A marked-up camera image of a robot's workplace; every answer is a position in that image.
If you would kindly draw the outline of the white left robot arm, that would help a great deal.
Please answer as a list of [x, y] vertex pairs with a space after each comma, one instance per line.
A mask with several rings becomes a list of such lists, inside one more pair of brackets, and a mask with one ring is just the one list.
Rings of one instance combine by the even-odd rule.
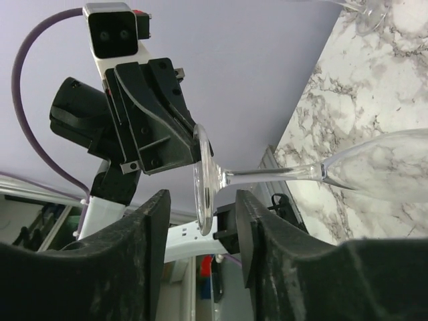
[[171, 61], [161, 58], [107, 69], [103, 90], [75, 78], [61, 84], [51, 105], [51, 130], [102, 160], [79, 239], [122, 218], [141, 174], [196, 161], [195, 123], [177, 76]]

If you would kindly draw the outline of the clear wine glass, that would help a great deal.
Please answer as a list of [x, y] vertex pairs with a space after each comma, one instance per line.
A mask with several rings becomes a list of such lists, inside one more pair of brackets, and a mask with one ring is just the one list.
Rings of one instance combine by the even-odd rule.
[[366, 36], [374, 31], [385, 20], [392, 5], [392, 1], [389, 0], [366, 0], [362, 3], [343, 0], [328, 0], [328, 2], [357, 12], [356, 33], [359, 36]]
[[203, 236], [211, 232], [216, 194], [230, 185], [314, 181], [383, 201], [427, 202], [425, 128], [382, 134], [309, 165], [246, 171], [223, 169], [215, 163], [202, 125], [195, 126], [193, 138], [200, 151], [193, 176], [197, 223]]

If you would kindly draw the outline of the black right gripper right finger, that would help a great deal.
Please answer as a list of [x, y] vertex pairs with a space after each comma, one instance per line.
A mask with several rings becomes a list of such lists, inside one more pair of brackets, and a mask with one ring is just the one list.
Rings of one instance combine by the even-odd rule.
[[256, 320], [426, 320], [427, 240], [330, 245], [239, 190], [243, 281]]

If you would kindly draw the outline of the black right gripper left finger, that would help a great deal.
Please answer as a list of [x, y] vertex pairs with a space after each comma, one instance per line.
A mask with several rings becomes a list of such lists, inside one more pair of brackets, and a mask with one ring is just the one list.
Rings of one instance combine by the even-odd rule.
[[154, 320], [169, 229], [163, 189], [61, 250], [1, 245], [2, 320]]

